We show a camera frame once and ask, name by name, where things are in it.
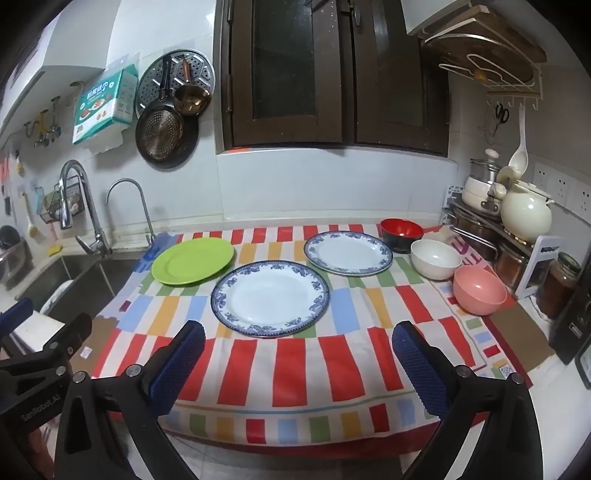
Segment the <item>cream ceramic kettle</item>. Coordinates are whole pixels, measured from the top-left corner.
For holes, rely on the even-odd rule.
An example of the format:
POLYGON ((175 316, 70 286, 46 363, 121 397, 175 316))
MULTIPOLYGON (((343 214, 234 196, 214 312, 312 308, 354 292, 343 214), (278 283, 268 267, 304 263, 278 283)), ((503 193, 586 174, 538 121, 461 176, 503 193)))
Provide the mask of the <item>cream ceramic kettle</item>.
POLYGON ((501 202, 501 220, 505 229, 524 242, 533 244, 549 233, 552 225, 551 195, 521 179, 514 167, 503 167, 491 187, 501 202))

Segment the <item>blue white plate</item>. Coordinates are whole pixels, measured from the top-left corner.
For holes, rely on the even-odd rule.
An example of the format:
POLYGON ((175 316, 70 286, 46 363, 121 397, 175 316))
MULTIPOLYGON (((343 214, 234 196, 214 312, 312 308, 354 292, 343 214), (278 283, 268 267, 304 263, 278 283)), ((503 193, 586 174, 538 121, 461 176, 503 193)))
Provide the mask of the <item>blue white plate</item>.
POLYGON ((392 250, 372 235, 353 231, 322 232, 304 244, 304 255, 311 264, 342 276, 365 277, 388 270, 392 250))
POLYGON ((276 338, 297 333, 322 317, 329 287, 306 265, 286 260, 242 265, 219 280, 211 309, 219 322, 242 335, 276 338))

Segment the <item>small brass saucepan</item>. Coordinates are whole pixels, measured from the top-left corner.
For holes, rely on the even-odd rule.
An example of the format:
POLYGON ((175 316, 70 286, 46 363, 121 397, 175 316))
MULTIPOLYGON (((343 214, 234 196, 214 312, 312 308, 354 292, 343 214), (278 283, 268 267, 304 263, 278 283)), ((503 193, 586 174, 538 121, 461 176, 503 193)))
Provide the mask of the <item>small brass saucepan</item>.
POLYGON ((174 92, 174 105, 183 116, 198 116, 211 101, 211 92, 192 80, 189 63, 181 62, 184 83, 174 92))

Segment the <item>black scissors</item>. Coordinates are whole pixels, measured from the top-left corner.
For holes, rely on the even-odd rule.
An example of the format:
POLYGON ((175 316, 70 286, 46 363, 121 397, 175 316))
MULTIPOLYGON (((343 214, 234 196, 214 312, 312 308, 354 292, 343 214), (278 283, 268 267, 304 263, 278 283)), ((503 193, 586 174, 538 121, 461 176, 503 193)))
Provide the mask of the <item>black scissors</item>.
POLYGON ((497 102, 494 108, 494 123, 491 130, 491 137, 494 138, 501 125, 506 124, 510 118, 510 111, 501 103, 497 102))

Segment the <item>colourful striped cloth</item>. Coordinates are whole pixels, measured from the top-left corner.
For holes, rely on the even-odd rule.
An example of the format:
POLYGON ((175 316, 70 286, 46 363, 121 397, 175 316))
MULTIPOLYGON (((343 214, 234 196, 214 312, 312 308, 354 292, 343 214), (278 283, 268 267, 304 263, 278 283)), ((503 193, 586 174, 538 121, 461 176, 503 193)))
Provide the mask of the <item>colourful striped cloth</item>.
POLYGON ((420 449, 436 418, 424 408, 391 348, 394 325, 413 322, 454 364, 504 379, 522 365, 491 320, 458 304, 448 282, 422 278, 406 255, 376 276, 325 274, 331 302, 315 325, 277 339, 245 337, 211 310, 212 282, 173 288, 151 275, 152 260, 187 234, 160 234, 120 293, 102 310, 114 328, 97 351, 93 377, 145 363, 188 320, 205 344, 173 411, 171 432, 215 442, 324 448, 393 437, 420 449))

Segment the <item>black frying pan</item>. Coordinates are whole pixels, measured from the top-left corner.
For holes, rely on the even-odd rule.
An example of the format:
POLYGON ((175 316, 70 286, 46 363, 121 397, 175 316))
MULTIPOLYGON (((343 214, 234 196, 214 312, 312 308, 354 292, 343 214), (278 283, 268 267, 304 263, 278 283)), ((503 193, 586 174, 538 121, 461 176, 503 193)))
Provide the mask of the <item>black frying pan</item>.
POLYGON ((176 110, 170 90, 170 59, 163 60, 160 94, 140 115, 135 141, 141 156, 152 164, 163 164, 178 150, 184 121, 176 110))

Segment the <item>steel pot on rack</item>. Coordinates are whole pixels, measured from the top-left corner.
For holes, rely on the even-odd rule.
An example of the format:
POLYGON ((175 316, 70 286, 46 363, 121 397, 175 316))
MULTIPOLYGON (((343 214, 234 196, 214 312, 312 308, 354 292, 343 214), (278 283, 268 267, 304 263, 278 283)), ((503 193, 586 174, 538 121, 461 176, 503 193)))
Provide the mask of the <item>steel pot on rack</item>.
POLYGON ((460 235, 485 260, 494 261, 499 255, 501 237, 472 214, 450 207, 447 210, 451 230, 460 235))

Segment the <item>pink bowl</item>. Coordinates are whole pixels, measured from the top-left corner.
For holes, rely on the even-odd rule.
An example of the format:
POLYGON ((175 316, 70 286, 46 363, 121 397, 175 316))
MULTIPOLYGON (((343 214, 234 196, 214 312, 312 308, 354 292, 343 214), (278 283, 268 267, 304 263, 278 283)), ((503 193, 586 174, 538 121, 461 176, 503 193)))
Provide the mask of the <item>pink bowl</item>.
POLYGON ((496 275, 474 265, 464 265, 456 270, 453 292, 465 311, 480 317, 499 310, 509 296, 496 275))

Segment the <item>wall rack with boards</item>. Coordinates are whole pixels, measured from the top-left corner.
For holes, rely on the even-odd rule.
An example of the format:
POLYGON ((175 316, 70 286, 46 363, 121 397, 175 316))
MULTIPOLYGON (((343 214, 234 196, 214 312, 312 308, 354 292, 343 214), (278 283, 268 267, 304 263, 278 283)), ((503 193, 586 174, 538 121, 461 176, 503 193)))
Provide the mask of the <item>wall rack with boards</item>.
POLYGON ((534 109, 544 99, 546 52, 485 5, 454 15, 422 47, 440 68, 482 84, 491 98, 529 102, 534 109))

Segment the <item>white bowl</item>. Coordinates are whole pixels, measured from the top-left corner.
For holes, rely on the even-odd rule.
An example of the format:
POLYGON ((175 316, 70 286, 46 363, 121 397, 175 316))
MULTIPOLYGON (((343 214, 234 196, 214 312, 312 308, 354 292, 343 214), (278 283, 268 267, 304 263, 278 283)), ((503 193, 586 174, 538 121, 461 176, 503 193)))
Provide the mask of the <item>white bowl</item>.
POLYGON ((451 246, 432 239, 421 239, 411 245, 411 261, 420 275, 430 280, 450 279, 462 264, 462 257, 451 246))

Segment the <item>thin gooseneck faucet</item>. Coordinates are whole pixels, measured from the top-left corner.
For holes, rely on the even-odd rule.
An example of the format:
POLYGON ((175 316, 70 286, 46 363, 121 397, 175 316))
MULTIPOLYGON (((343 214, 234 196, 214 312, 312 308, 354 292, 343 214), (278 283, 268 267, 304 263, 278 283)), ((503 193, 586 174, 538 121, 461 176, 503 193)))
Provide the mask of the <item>thin gooseneck faucet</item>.
POLYGON ((156 239, 145 193, 140 183, 130 177, 115 180, 107 189, 104 205, 109 209, 109 220, 113 225, 142 223, 143 234, 148 245, 156 239))

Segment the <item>red black bowl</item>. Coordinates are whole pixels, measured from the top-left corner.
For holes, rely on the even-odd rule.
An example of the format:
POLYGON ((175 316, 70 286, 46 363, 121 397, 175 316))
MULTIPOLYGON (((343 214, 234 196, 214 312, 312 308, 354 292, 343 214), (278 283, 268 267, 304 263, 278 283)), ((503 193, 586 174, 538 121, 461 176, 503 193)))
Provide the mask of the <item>red black bowl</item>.
POLYGON ((379 230, 390 249, 401 254, 409 254, 412 244, 424 236, 424 229, 420 225, 399 218, 383 220, 379 230))

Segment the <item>cream pot with lid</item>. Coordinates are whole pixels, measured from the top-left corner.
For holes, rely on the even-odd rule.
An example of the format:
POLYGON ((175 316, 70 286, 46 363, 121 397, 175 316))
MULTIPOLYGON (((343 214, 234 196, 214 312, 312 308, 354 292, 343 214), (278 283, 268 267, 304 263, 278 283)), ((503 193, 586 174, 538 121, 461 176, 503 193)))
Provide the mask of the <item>cream pot with lid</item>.
POLYGON ((462 201, 470 208, 490 217, 499 217, 501 201, 490 192, 501 167, 497 164, 499 153, 485 150, 484 159, 470 160, 470 174, 462 191, 462 201))

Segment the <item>chrome pull-down faucet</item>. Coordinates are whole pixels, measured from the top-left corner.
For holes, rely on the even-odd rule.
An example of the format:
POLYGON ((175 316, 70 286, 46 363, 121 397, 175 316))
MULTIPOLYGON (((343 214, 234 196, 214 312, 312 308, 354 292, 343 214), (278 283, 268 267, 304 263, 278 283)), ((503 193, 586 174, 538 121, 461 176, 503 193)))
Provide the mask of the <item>chrome pull-down faucet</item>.
POLYGON ((78 177, 78 183, 82 194, 79 204, 84 205, 85 211, 90 217, 94 233, 94 241, 91 244, 86 243, 79 235, 75 236, 75 240, 86 254, 92 256, 100 255, 102 258, 106 258, 112 253, 112 249, 98 218, 87 173, 82 164, 75 159, 68 160, 62 166, 59 174, 58 193, 60 228, 62 230, 67 230, 73 226, 73 214, 71 213, 70 203, 68 201, 68 174, 71 171, 73 171, 78 177))

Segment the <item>green plate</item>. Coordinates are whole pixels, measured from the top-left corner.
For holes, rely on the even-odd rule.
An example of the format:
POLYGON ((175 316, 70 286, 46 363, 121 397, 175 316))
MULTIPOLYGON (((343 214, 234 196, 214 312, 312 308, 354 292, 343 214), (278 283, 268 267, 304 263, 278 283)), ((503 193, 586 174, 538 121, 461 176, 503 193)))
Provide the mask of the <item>green plate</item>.
POLYGON ((161 253, 154 260, 150 273, 164 285, 188 285, 218 273, 231 263, 234 255, 235 249, 226 240, 214 237, 191 239, 161 253))

